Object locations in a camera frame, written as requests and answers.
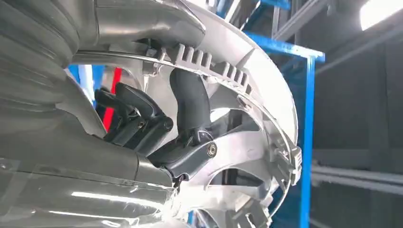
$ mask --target silver bolt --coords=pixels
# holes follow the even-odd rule
[[[217,154],[217,146],[214,143],[207,148],[207,154],[212,158]]]

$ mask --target blue steel frame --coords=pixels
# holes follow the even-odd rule
[[[305,73],[306,77],[298,77],[294,72],[293,77],[299,84],[306,82],[305,85],[298,85],[305,87],[305,100],[301,96],[304,94],[298,93],[298,90],[290,89],[293,92],[296,102],[298,116],[304,118],[299,121],[300,139],[299,145],[302,145],[302,176],[301,176],[301,191],[300,191],[300,206],[299,206],[299,227],[309,227],[309,208],[310,208],[310,191],[311,191],[311,161],[312,161],[312,140],[313,140],[313,117],[314,117],[314,95],[315,95],[315,62],[324,62],[325,54],[319,51],[311,50],[308,48],[300,47],[297,45],[288,44],[285,42],[275,41],[264,36],[246,33],[252,40],[254,40],[264,51],[269,53],[280,53],[293,56],[293,59],[286,63],[281,69],[282,72],[289,71],[301,60],[306,61]]]
[[[291,5],[288,0],[260,0],[261,5],[272,5],[275,7],[280,7],[284,10],[289,10]]]

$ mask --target screw head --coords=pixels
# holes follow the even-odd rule
[[[172,122],[172,120],[167,120],[167,121],[164,123],[164,127],[165,127],[167,130],[171,130],[171,129],[173,128],[173,122]]]
[[[207,154],[212,158],[217,154],[217,146],[214,143],[210,144],[207,148]]]
[[[142,128],[142,127],[144,127],[144,122],[139,122],[139,125],[138,125],[138,127],[139,127],[139,128]]]

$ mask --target red pole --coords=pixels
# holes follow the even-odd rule
[[[122,69],[116,67],[115,71],[114,71],[114,78],[113,78],[112,87],[111,87],[112,94],[116,93],[116,84],[118,82],[120,82],[121,77],[122,77]],[[111,126],[113,113],[114,113],[113,108],[106,108],[103,123],[104,123],[105,129],[107,132],[109,131],[109,128]]]

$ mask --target ceiling light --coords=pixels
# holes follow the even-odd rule
[[[403,9],[402,0],[369,0],[360,9],[362,30],[379,23]]]

